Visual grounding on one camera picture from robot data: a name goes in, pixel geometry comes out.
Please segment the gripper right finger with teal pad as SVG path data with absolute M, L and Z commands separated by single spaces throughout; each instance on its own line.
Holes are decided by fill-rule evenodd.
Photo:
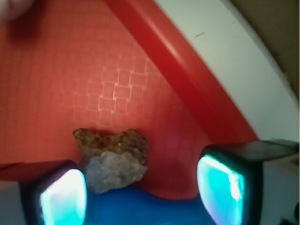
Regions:
M 298 142 L 209 145 L 197 164 L 197 183 L 217 225 L 297 225 L 299 173 Z

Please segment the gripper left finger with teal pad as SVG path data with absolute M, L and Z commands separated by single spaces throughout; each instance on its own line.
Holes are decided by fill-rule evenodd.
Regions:
M 2 225 L 82 225 L 86 207 L 85 176 L 73 161 L 0 166 Z

